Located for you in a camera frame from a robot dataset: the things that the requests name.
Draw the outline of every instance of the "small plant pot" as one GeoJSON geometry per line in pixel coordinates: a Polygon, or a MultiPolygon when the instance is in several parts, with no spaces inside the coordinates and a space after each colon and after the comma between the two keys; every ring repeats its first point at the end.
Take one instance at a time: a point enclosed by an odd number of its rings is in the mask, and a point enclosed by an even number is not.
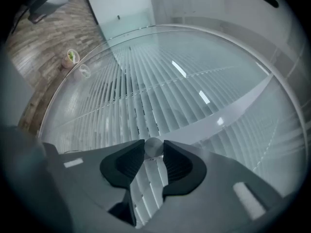
{"type": "Polygon", "coordinates": [[[80,61],[80,55],[74,49],[69,49],[66,56],[62,59],[62,66],[64,68],[73,68],[80,61]]]}
{"type": "Polygon", "coordinates": [[[82,64],[74,70],[73,76],[76,81],[85,80],[91,77],[91,70],[87,65],[82,64]]]}

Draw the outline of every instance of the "white wall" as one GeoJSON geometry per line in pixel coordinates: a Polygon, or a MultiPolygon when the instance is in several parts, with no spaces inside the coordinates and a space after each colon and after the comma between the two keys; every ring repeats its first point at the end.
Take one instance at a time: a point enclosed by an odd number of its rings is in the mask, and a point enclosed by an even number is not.
{"type": "Polygon", "coordinates": [[[173,17],[208,17],[248,28],[276,45],[286,42],[293,14],[283,0],[274,8],[264,0],[182,0],[173,17]]]}
{"type": "Polygon", "coordinates": [[[89,2],[106,39],[155,23],[151,0],[89,0],[89,2]]]}

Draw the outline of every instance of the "gray wood grain floor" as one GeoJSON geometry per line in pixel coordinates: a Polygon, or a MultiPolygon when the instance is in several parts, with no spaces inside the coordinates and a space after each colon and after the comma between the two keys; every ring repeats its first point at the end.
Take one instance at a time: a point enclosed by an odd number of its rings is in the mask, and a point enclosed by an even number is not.
{"type": "Polygon", "coordinates": [[[81,58],[104,42],[86,0],[69,0],[36,25],[26,13],[6,43],[17,70],[35,92],[19,126],[36,135],[56,89],[68,69],[61,67],[67,50],[75,49],[81,58]]]}

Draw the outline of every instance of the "wooden floor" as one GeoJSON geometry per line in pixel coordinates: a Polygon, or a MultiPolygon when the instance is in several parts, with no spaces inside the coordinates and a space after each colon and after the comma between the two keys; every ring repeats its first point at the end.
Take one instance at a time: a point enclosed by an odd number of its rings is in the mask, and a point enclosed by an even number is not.
{"type": "Polygon", "coordinates": [[[69,0],[36,25],[28,13],[6,43],[7,51],[21,75],[35,90],[19,122],[21,128],[37,134],[47,106],[69,72],[61,59],[69,49],[81,58],[104,42],[86,0],[69,0]]]}

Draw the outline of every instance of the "white label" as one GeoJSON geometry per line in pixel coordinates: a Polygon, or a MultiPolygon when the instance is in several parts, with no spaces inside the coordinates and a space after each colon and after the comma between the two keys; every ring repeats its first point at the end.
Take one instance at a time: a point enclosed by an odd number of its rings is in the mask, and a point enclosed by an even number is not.
{"type": "Polygon", "coordinates": [[[251,219],[255,220],[266,213],[266,210],[243,182],[235,183],[233,190],[251,219]]]}
{"type": "Polygon", "coordinates": [[[83,163],[82,158],[78,158],[78,159],[75,159],[75,160],[73,160],[73,161],[65,162],[65,163],[64,163],[64,166],[65,166],[66,168],[68,168],[68,167],[71,167],[71,166],[79,165],[79,164],[81,164],[81,163],[83,163]]]}

